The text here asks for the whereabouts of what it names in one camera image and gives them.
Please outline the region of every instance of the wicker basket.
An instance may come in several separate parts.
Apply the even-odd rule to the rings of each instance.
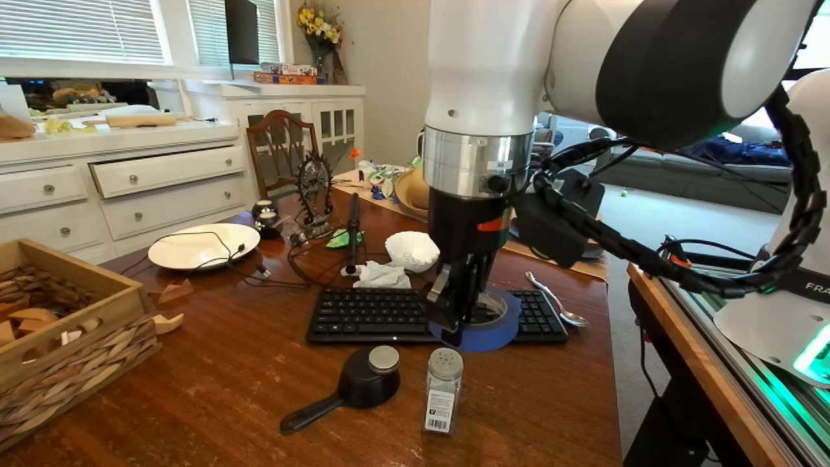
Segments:
[[[17,268],[73,283],[87,303],[0,348],[0,452],[159,351],[140,283],[26,239],[0,243],[0,272]]]

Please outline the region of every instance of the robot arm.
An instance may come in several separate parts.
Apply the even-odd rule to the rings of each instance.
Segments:
[[[430,295],[450,314],[445,336],[462,343],[462,329],[474,321],[488,270],[505,242],[507,211],[527,187],[539,100],[555,115],[607,124],[663,150],[734,126],[766,100],[784,115],[784,95],[771,95],[817,4],[819,0],[434,0],[426,181],[430,237],[443,263]],[[789,134],[789,148],[804,154],[804,141]],[[784,242],[780,256],[791,264],[776,263],[767,270],[797,268],[817,233],[821,191],[817,167],[804,167],[808,154],[807,141],[807,155],[797,155],[797,185],[811,187],[797,191],[797,216],[811,220],[793,225],[797,239]],[[536,181],[549,216],[598,239],[612,253],[692,288],[721,288],[587,220],[555,187]]]

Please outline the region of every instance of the ladle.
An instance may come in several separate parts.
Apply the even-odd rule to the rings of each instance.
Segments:
[[[336,391],[284,414],[280,430],[295,432],[336,408],[365,410],[392,399],[400,386],[397,360],[400,355],[388,344],[356,351],[340,371]]]
[[[561,314],[561,318],[570,326],[587,326],[589,318],[580,314],[572,314],[562,305],[562,301],[545,286],[536,281],[535,272],[523,272],[523,278],[545,295],[545,301],[549,301],[549,305]]]

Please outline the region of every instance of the wooden chair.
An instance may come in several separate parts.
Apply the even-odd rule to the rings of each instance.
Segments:
[[[319,155],[314,124],[297,115],[275,109],[249,124],[247,137],[258,196],[278,200],[280,195],[297,191],[306,211],[306,233],[326,222],[331,212],[331,169]]]

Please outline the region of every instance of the small bottle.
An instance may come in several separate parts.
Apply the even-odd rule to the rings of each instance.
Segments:
[[[458,404],[463,357],[450,348],[435,348],[426,374],[426,421],[423,429],[448,432]]]

